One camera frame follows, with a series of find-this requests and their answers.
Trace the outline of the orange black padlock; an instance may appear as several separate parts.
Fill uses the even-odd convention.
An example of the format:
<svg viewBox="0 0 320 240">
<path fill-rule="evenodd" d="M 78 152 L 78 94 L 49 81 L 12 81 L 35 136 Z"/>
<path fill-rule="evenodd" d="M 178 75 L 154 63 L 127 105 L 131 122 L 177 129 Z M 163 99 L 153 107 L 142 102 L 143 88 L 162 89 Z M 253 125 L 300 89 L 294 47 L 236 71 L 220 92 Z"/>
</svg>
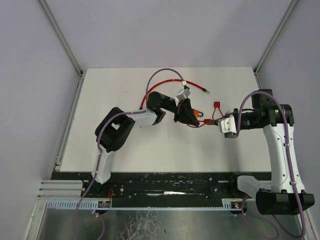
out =
<svg viewBox="0 0 320 240">
<path fill-rule="evenodd" d="M 204 113 L 197 109 L 194 109 L 193 112 L 196 118 L 202 118 L 204 116 Z"/>
</svg>

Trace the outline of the red cable padlock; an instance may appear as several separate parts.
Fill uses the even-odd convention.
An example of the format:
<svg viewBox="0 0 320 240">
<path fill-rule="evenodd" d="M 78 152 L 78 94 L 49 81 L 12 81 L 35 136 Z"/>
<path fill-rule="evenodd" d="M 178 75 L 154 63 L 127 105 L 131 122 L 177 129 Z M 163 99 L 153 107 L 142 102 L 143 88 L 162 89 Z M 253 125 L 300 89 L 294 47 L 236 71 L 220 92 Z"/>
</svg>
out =
<svg viewBox="0 0 320 240">
<path fill-rule="evenodd" d="M 197 128 L 201 128 L 203 126 L 212 126 L 212 125 L 214 125 L 214 120 L 211 119 L 211 118 L 206 118 L 204 120 L 198 120 L 197 122 L 198 122 L 198 125 L 196 125 L 196 126 L 195 125 L 191 125 L 191 124 L 187 124 L 187 126 L 190 127 L 190 128 L 197 129 Z"/>
<path fill-rule="evenodd" d="M 215 114 L 220 113 L 221 117 L 224 116 L 222 110 L 221 110 L 221 102 L 220 101 L 214 101 L 213 102 L 213 113 L 212 113 L 212 119 L 215 119 Z"/>
</svg>

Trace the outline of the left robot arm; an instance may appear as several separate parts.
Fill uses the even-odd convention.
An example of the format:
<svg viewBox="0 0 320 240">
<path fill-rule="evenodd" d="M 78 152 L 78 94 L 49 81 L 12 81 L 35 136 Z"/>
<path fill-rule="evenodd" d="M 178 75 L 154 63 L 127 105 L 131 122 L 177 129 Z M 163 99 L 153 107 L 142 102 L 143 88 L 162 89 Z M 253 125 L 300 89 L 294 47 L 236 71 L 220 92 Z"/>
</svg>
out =
<svg viewBox="0 0 320 240">
<path fill-rule="evenodd" d="M 111 178 L 111 161 L 115 152 L 125 144 L 132 129 L 159 124 L 166 111 L 173 113 L 174 122 L 193 127 L 200 126 L 188 93 L 172 98 L 153 91 L 147 97 L 146 108 L 135 111 L 112 108 L 94 132 L 98 153 L 91 173 L 93 179 L 99 184 L 105 184 Z"/>
</svg>

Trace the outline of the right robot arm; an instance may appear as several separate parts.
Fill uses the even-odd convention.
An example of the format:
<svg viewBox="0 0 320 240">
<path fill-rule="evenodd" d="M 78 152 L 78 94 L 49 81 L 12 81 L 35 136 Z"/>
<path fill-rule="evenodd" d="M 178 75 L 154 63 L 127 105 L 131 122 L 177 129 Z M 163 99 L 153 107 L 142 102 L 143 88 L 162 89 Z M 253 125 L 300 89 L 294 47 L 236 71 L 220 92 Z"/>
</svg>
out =
<svg viewBox="0 0 320 240">
<path fill-rule="evenodd" d="M 266 185 L 250 174 L 236 177 L 237 189 L 256 202 L 262 215 L 298 215 L 315 204 L 315 197 L 307 193 L 300 177 L 294 147 L 294 115 L 288 104 L 280 104 L 271 89 L 250 93 L 252 111 L 244 112 L 244 105 L 215 119 L 225 138 L 233 139 L 240 131 L 262 129 L 266 138 L 271 165 L 271 183 Z"/>
</svg>

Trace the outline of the right aluminium frame post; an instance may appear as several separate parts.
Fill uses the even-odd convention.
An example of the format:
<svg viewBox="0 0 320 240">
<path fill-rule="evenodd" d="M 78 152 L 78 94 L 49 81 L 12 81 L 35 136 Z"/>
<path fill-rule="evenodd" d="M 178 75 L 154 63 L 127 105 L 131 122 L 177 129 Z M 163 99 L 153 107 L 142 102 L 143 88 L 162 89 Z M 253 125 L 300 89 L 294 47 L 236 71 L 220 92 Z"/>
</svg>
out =
<svg viewBox="0 0 320 240">
<path fill-rule="evenodd" d="M 287 22 L 290 20 L 292 14 L 294 13 L 297 5 L 300 3 L 300 0 L 291 0 L 288 7 L 286 8 L 283 16 L 281 17 L 275 31 L 273 32 L 266 48 L 264 49 L 260 59 L 253 68 L 253 73 L 258 77 L 260 71 L 262 70 L 264 63 L 266 62 L 269 54 L 271 53 L 273 47 L 275 46 L 278 38 L 281 36 L 283 30 L 285 29 Z"/>
</svg>

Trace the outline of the aluminium frame post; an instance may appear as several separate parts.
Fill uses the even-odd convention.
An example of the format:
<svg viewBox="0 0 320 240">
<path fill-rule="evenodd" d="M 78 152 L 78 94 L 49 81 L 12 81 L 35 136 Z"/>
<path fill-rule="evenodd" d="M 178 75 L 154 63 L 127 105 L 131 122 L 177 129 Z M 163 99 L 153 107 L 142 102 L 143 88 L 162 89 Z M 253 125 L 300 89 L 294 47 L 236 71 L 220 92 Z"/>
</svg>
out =
<svg viewBox="0 0 320 240">
<path fill-rule="evenodd" d="M 275 31 L 273 32 L 266 48 L 264 49 L 260 59 L 253 68 L 253 73 L 258 77 L 260 71 L 262 70 L 264 63 L 266 62 L 269 54 L 271 53 L 273 47 L 275 46 L 278 38 L 281 36 L 283 30 L 285 29 L 287 22 L 290 20 L 292 14 L 294 13 L 297 5 L 300 3 L 300 0 L 291 0 L 288 7 L 286 8 L 283 16 L 281 17 Z"/>
<path fill-rule="evenodd" d="M 69 59 L 71 65 L 73 66 L 75 72 L 78 75 L 83 74 L 83 69 L 81 68 L 80 64 L 78 63 L 68 41 L 66 40 L 50 6 L 48 5 L 46 0 L 37 0 L 40 8 L 42 9 L 43 13 L 45 14 L 54 34 L 56 35 L 64 53 L 66 54 L 67 58 Z"/>
</svg>

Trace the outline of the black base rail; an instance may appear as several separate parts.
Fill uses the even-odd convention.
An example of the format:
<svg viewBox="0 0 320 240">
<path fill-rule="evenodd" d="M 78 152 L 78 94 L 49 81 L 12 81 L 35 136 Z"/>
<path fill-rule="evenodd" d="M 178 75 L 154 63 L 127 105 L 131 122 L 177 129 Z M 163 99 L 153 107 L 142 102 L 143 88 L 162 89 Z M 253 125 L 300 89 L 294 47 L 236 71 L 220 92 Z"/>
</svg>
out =
<svg viewBox="0 0 320 240">
<path fill-rule="evenodd" d="M 54 172 L 52 180 L 76 180 L 88 191 L 85 200 L 98 199 L 98 208 L 179 209 L 222 207 L 223 200 L 235 200 L 237 209 L 246 196 L 237 187 L 242 173 L 236 172 L 113 172 L 105 183 L 94 182 L 90 173 Z"/>
</svg>

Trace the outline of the left aluminium frame post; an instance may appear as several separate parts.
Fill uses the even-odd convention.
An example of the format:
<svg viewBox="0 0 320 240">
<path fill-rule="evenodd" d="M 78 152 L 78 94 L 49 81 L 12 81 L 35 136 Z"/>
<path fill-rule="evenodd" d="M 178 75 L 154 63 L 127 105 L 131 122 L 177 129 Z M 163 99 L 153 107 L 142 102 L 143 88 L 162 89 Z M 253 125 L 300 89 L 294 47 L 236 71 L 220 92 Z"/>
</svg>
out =
<svg viewBox="0 0 320 240">
<path fill-rule="evenodd" d="M 66 40 L 50 6 L 48 5 L 46 0 L 37 0 L 40 8 L 42 9 L 43 13 L 45 14 L 54 34 L 56 35 L 64 53 L 66 54 L 67 58 L 69 59 L 71 65 L 73 66 L 75 72 L 78 75 L 83 74 L 83 69 L 81 68 L 80 64 L 78 63 L 68 41 Z"/>
</svg>

